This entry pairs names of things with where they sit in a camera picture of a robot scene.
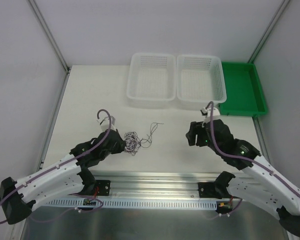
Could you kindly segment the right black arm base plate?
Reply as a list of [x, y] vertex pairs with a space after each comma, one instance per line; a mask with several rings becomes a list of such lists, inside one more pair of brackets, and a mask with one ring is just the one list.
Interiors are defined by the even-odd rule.
[[198, 182], [199, 198], [216, 198], [215, 184], [213, 182]]

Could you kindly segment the white perforated basket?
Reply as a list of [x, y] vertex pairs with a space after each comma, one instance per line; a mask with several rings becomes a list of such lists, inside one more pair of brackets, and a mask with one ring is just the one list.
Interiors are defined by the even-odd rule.
[[126, 97], [133, 107], [168, 108], [176, 97], [176, 57], [135, 53], [130, 62]]
[[222, 62], [211, 55], [181, 54], [176, 58], [176, 97], [181, 108], [199, 110], [227, 100]]

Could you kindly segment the aluminium frame post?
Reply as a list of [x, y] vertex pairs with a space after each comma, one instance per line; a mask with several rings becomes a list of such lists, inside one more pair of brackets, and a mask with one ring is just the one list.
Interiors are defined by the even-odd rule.
[[55, 53], [59, 63], [61, 64], [62, 68], [66, 73], [70, 71], [70, 67], [67, 64], [54, 36], [53, 33], [51, 32], [44, 15], [42, 14], [37, 2], [35, 0], [27, 0], [26, 1], [29, 4], [29, 7], [31, 8], [35, 18], [37, 19], [40, 27], [43, 30], [44, 35], [46, 36], [50, 46], [52, 47], [53, 52]]
[[291, 4], [292, 0], [282, 0], [274, 12], [271, 20], [269, 21], [267, 27], [265, 28], [263, 34], [261, 35], [259, 41], [257, 42], [255, 48], [253, 49], [247, 63], [253, 64], [257, 59], [258, 55], [262, 51], [263, 47], [265, 46], [266, 42], [270, 38], [272, 32], [274, 31], [275, 27], [279, 23], [280, 19], [286, 12], [287, 8]]

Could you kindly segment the right white perforated basket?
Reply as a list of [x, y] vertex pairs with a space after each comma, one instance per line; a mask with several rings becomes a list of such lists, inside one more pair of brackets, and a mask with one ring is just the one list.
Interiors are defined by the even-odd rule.
[[176, 97], [181, 108], [199, 110], [227, 100], [222, 62], [211, 55], [181, 54], [176, 58]]

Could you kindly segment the left white perforated basket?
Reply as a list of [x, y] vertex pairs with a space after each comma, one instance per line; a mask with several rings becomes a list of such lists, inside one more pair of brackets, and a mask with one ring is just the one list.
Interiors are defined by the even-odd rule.
[[133, 107], [168, 108], [176, 97], [176, 57], [135, 53], [130, 62], [126, 97]]

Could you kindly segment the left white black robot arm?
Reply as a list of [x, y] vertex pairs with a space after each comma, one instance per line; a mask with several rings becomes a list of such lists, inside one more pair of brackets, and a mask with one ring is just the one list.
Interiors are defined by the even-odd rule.
[[2, 222], [19, 223], [42, 205], [66, 195], [93, 195], [96, 180], [89, 168], [109, 155], [122, 153], [125, 147], [119, 132], [111, 129], [77, 144], [47, 168], [18, 180], [5, 178], [0, 184], [0, 208], [5, 215]]

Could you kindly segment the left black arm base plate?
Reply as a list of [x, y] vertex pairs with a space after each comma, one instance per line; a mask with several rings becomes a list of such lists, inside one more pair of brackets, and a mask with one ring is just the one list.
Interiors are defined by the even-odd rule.
[[94, 196], [109, 196], [111, 190], [111, 181], [110, 180], [96, 180], [94, 184]]

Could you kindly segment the aluminium table edge rail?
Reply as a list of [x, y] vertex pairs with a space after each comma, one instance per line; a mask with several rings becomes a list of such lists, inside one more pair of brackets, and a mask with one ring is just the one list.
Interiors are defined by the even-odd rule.
[[109, 180], [111, 198], [194, 200], [198, 183], [213, 182], [219, 173], [160, 173], [92, 171], [97, 180]]

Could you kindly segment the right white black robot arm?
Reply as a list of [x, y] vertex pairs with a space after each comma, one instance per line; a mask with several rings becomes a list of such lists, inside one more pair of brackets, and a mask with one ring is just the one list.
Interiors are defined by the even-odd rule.
[[212, 197], [231, 195], [243, 199], [268, 212], [286, 231], [300, 237], [300, 188], [279, 173], [258, 149], [246, 140], [234, 138], [220, 119], [192, 121], [185, 136], [189, 146], [209, 147], [228, 165], [258, 182], [258, 186], [249, 187], [234, 174], [223, 171], [213, 182]]

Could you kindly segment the aluminium frame post right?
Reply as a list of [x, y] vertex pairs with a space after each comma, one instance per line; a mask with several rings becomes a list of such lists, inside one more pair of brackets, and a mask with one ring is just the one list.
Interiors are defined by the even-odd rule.
[[263, 47], [265, 46], [266, 42], [270, 38], [272, 32], [274, 31], [275, 27], [279, 23], [280, 19], [286, 12], [287, 8], [291, 4], [292, 0], [282, 0], [274, 12], [271, 20], [269, 21], [267, 27], [265, 28], [263, 34], [261, 35], [259, 41], [257, 42], [255, 48], [253, 49], [247, 63], [253, 64], [257, 59], [258, 55], [262, 51]]

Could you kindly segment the green plastic tray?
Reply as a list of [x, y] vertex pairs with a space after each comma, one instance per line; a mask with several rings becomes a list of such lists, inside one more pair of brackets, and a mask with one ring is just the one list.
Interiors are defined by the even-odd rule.
[[253, 63], [222, 62], [227, 99], [221, 115], [259, 117], [268, 113], [260, 78]]

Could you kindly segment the aluminium frame post left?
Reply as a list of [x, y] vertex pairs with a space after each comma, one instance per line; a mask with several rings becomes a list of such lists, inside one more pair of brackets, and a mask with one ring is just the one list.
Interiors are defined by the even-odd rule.
[[37, 19], [40, 27], [43, 30], [44, 35], [46, 36], [50, 46], [52, 47], [53, 52], [55, 53], [59, 63], [61, 64], [62, 68], [66, 73], [70, 71], [70, 67], [67, 64], [54, 36], [53, 33], [51, 32], [44, 15], [42, 14], [37, 2], [35, 0], [27, 0], [26, 1], [29, 4], [29, 7], [31, 8], [35, 18]]

